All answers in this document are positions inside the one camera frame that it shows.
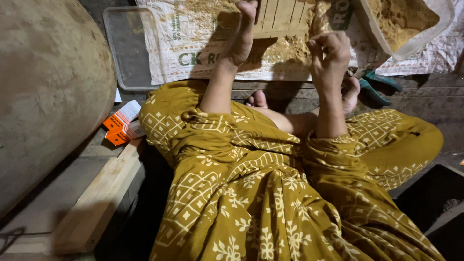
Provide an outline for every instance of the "mustard yellow dress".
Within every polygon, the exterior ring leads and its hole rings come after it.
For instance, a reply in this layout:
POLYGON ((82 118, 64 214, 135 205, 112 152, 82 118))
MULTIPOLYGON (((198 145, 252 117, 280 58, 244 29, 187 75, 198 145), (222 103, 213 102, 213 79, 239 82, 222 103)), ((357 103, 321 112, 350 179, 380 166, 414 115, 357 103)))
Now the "mustard yellow dress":
POLYGON ((300 140, 233 101, 201 112, 205 89, 166 84, 139 115, 174 168, 151 261, 444 260, 387 193, 438 154, 435 126, 383 109, 300 140))

